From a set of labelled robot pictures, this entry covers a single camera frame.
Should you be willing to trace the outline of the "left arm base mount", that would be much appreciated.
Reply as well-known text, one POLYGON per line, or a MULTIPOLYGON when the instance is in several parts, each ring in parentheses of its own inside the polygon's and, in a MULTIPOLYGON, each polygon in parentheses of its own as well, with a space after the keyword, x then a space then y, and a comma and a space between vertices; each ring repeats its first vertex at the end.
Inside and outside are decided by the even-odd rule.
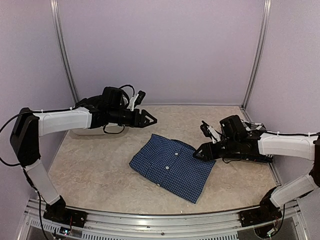
POLYGON ((83 228, 88 213, 82 210, 67 208, 64 205, 47 204, 43 214, 44 219, 70 227, 83 228))

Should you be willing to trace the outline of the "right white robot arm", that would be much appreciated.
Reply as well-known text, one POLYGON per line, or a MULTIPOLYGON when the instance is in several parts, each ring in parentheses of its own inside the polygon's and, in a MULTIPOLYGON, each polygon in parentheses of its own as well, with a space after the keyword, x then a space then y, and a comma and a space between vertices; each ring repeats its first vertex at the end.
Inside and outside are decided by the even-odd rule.
POLYGON ((231 115, 220 122, 221 133, 203 122, 203 134, 211 141, 203 143, 193 157, 209 162, 217 159, 241 159, 272 162, 273 156, 297 157, 313 162, 308 174, 269 190, 260 201, 256 218, 266 222, 286 203, 320 187, 320 134, 281 133, 265 129, 262 123, 248 122, 231 115))

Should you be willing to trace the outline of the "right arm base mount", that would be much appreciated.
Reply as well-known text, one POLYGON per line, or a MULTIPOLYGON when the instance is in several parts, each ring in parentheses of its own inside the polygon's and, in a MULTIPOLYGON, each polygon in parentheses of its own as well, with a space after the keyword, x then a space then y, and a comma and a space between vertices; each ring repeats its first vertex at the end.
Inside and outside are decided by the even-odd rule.
POLYGON ((259 225, 280 219, 282 212, 279 207, 273 204, 263 204, 257 208, 243 210, 239 212, 239 218, 242 227, 259 225))

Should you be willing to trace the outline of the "blue checked long sleeve shirt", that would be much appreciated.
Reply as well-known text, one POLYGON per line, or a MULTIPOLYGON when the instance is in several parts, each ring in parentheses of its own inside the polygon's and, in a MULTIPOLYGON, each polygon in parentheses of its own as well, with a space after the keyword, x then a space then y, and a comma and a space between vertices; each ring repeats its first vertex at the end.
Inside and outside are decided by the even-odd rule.
POLYGON ((195 151, 182 141, 152 134, 129 166, 159 187, 196 204, 216 161, 194 158, 195 151))

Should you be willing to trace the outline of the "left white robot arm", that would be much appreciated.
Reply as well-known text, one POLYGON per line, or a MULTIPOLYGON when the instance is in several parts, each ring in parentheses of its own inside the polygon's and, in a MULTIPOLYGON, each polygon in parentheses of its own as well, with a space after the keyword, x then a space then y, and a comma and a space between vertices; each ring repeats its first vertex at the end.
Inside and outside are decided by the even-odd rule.
POLYGON ((51 206, 49 212, 63 223, 70 218, 65 201, 58 194, 41 161, 39 139, 43 136, 69 130, 105 129, 108 124, 122 127, 146 128, 157 123, 148 111, 136 107, 145 97, 139 91, 128 97, 122 88, 107 86, 102 94, 84 98, 75 106, 59 110, 30 110, 24 107, 15 117, 10 135, 11 147, 18 162, 39 192, 51 206))

